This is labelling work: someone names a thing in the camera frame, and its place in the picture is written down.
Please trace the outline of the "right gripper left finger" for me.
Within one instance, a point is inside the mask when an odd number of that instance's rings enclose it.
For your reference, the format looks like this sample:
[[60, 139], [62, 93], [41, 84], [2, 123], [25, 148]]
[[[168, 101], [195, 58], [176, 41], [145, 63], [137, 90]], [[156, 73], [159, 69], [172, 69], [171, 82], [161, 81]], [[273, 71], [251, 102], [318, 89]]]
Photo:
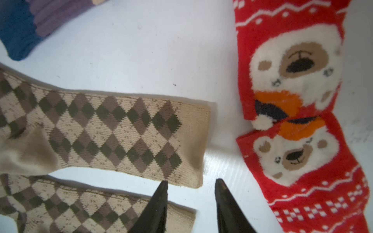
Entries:
[[168, 182], [162, 181], [128, 233], [165, 233], [168, 208]]

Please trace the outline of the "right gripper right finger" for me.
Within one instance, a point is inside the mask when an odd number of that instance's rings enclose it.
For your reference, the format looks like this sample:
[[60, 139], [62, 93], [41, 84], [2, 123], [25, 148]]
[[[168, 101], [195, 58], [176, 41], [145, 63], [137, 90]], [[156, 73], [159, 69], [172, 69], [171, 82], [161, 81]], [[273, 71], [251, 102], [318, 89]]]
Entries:
[[256, 233], [223, 179], [215, 183], [219, 233]]

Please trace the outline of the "red bear sock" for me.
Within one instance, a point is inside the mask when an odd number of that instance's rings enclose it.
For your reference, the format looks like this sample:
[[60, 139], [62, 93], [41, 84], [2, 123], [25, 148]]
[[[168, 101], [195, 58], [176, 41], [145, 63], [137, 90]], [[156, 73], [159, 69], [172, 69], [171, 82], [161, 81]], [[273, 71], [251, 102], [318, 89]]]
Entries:
[[361, 165], [332, 113], [237, 138], [244, 161], [285, 233], [367, 233]]
[[243, 116], [257, 130], [334, 108], [349, 1], [233, 1]]

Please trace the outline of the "argyle brown sock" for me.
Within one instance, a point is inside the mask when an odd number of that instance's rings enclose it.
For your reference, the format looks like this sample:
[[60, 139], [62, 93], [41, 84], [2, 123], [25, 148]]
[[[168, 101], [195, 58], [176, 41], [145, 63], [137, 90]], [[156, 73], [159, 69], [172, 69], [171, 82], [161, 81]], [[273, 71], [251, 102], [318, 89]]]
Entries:
[[1, 70], [1, 173], [68, 167], [199, 188], [210, 108], [48, 89]]
[[19, 233], [137, 233], [148, 200], [65, 186], [44, 177], [1, 175], [1, 215]]

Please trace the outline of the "beige purple striped sock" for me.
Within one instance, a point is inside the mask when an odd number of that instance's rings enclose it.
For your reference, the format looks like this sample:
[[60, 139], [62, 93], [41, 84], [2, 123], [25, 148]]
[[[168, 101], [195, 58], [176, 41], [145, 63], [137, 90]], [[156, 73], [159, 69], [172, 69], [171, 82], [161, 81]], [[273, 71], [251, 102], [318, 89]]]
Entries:
[[104, 1], [1, 1], [1, 42], [20, 61], [69, 20]]

